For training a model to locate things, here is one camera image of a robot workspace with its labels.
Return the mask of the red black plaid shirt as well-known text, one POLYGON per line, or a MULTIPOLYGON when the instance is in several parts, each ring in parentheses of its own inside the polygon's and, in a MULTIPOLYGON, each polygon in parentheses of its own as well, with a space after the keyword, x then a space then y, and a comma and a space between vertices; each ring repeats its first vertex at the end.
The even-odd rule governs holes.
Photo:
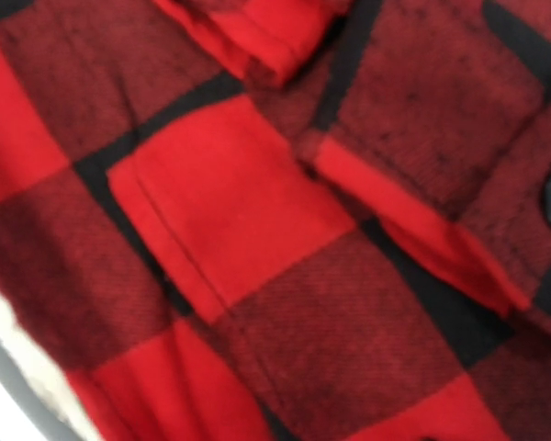
POLYGON ((106 440, 551 440, 551 1, 0 1, 0 290, 106 440))

